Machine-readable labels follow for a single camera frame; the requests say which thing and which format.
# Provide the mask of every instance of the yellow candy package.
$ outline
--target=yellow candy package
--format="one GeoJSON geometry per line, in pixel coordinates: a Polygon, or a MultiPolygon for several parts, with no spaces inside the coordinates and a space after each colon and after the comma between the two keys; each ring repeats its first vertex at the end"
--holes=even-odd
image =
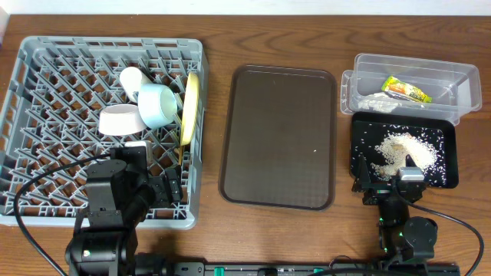
{"type": "Polygon", "coordinates": [[[403,94],[421,103],[431,103],[432,98],[428,97],[423,91],[414,85],[400,81],[394,76],[390,76],[382,86],[382,91],[403,94]]]}

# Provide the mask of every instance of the black container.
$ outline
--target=black container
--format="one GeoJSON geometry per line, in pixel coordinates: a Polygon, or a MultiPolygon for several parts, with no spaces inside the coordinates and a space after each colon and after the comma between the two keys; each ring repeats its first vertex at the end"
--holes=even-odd
{"type": "Polygon", "coordinates": [[[334,201],[336,81],[324,71],[244,66],[232,80],[220,194],[322,210],[334,201]]]}
{"type": "Polygon", "coordinates": [[[382,113],[357,112],[351,121],[351,157],[350,172],[355,176],[358,172],[358,157],[363,153],[367,160],[372,182],[379,181],[371,168],[371,163],[384,164],[383,156],[374,147],[380,145],[388,133],[409,133],[419,136],[425,133],[430,144],[436,146],[437,141],[442,142],[442,149],[438,153],[442,156],[441,163],[445,165],[446,181],[437,173],[426,175],[425,180],[430,186],[440,188],[455,188],[459,184],[459,171],[457,165],[457,150],[455,128],[445,120],[407,117],[382,113]]]}

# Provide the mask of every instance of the wooden table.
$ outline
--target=wooden table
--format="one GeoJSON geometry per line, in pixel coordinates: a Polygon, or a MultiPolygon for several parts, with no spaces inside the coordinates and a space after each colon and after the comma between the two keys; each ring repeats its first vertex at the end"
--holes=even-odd
{"type": "MultiPolygon", "coordinates": [[[[421,205],[475,226],[491,243],[491,18],[377,16],[142,16],[13,15],[0,50],[4,94],[21,40],[29,35],[196,38],[209,61],[209,93],[203,138],[203,187],[199,222],[189,231],[138,230],[138,251],[207,261],[329,262],[336,255],[366,259],[378,247],[377,208],[351,193],[348,174],[350,116],[338,111],[336,199],[326,212],[236,205],[219,194],[232,73],[242,64],[303,67],[341,73],[359,53],[391,54],[475,64],[483,108],[456,127],[460,184],[429,189],[421,205]]],[[[456,262],[467,271],[478,241],[466,228],[411,209],[439,225],[434,261],[456,262]]],[[[31,228],[31,233],[65,270],[70,228],[31,228]]],[[[17,227],[0,226],[0,274],[55,274],[17,227]]],[[[475,275],[491,274],[491,250],[475,275]]]]}

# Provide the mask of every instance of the black cable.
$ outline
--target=black cable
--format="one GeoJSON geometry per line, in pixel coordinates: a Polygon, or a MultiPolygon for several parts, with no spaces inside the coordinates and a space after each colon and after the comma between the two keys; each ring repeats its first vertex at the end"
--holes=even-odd
{"type": "Polygon", "coordinates": [[[319,271],[319,272],[310,274],[309,276],[324,276],[324,275],[345,274],[345,273],[382,275],[382,276],[386,276],[386,275],[389,275],[389,276],[415,276],[415,274],[408,274],[408,273],[395,272],[395,271],[381,271],[381,270],[364,269],[364,268],[328,269],[328,270],[319,271]]]}
{"type": "Polygon", "coordinates": [[[472,275],[472,273],[476,270],[477,266],[481,262],[481,259],[483,258],[483,255],[484,255],[484,240],[483,240],[483,237],[481,236],[481,234],[479,233],[479,231],[477,231],[473,226],[467,224],[466,222],[463,222],[463,221],[459,220],[458,218],[454,218],[453,216],[445,215],[443,213],[434,211],[432,209],[428,209],[428,208],[425,208],[423,206],[419,206],[419,205],[416,205],[416,204],[414,204],[412,202],[409,202],[404,197],[402,197],[402,195],[400,195],[399,189],[396,186],[394,186],[394,191],[396,192],[397,197],[400,200],[402,200],[404,203],[408,204],[409,206],[411,206],[411,207],[413,207],[415,209],[421,210],[421,211],[428,212],[428,213],[430,213],[432,215],[438,215],[438,216],[440,216],[440,217],[442,217],[444,219],[448,219],[448,220],[450,220],[452,222],[456,222],[456,223],[458,223],[458,224],[460,224],[462,226],[465,226],[466,228],[468,228],[470,231],[472,231],[476,235],[477,239],[479,239],[479,253],[477,254],[477,257],[476,257],[476,260],[473,263],[473,266],[470,267],[470,269],[466,273],[466,276],[472,275]]]}
{"type": "Polygon", "coordinates": [[[95,160],[95,159],[104,158],[104,157],[108,157],[108,156],[110,156],[109,153],[108,154],[102,154],[102,155],[99,155],[99,156],[94,156],[94,157],[91,157],[91,158],[83,159],[83,160],[80,160],[80,161],[77,161],[77,162],[73,162],[73,163],[67,164],[65,166],[58,167],[56,169],[49,170],[47,172],[44,172],[44,173],[40,174],[39,176],[36,176],[35,178],[33,178],[32,180],[30,180],[29,182],[25,183],[21,187],[21,189],[19,189],[18,192],[15,194],[15,197],[14,197],[14,214],[15,214],[15,219],[17,219],[18,227],[21,229],[22,234],[24,234],[25,238],[31,243],[31,245],[34,246],[34,248],[39,252],[39,254],[41,254],[41,256],[43,256],[46,259],[46,261],[48,261],[48,263],[51,266],[53,266],[53,268],[60,275],[66,276],[66,274],[63,271],[63,269],[56,263],[56,261],[54,261],[50,257],[50,255],[48,255],[48,253],[46,253],[46,251],[43,250],[43,248],[34,240],[34,238],[31,236],[31,234],[29,234],[29,231],[27,230],[27,228],[25,227],[24,222],[22,221],[21,212],[19,211],[19,207],[18,207],[18,202],[19,202],[22,194],[28,190],[29,186],[32,185],[32,184],[34,184],[34,183],[36,183],[40,179],[43,179],[44,177],[49,176],[52,173],[56,173],[58,171],[61,171],[63,169],[70,169],[73,166],[78,166],[78,165],[81,165],[83,163],[87,163],[89,161],[92,161],[92,160],[95,160]]]}

